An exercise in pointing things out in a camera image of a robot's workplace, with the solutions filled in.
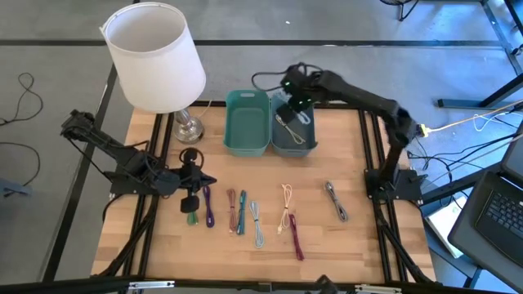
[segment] purple cable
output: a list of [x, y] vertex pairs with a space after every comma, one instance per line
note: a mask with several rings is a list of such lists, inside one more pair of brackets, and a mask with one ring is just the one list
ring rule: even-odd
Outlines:
[[205, 223], [208, 228], [214, 226], [214, 215], [211, 210], [211, 190], [208, 186], [203, 187], [203, 196], [205, 197], [205, 206], [207, 207], [207, 215], [205, 216]]

